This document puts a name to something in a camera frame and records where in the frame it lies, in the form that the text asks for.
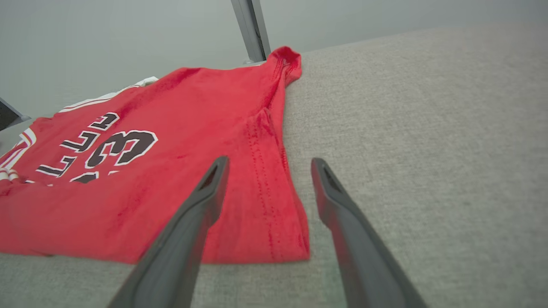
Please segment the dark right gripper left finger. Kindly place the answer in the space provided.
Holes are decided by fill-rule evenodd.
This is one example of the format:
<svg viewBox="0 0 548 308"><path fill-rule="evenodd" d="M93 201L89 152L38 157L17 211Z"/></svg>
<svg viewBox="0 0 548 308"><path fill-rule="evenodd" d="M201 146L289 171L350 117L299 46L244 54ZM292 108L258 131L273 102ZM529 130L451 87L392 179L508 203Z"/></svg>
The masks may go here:
<svg viewBox="0 0 548 308"><path fill-rule="evenodd" d="M110 308L191 306L208 230L220 217L228 176L229 158L214 160L121 285Z"/></svg>

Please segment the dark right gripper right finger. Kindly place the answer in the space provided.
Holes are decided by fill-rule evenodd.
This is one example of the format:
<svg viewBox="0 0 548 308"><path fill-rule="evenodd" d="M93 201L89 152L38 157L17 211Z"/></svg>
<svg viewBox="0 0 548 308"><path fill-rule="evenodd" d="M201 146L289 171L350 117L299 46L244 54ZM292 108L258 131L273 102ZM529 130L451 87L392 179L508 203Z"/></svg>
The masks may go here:
<svg viewBox="0 0 548 308"><path fill-rule="evenodd" d="M316 204L331 231L349 308L425 308L426 303L327 162L311 160Z"/></svg>

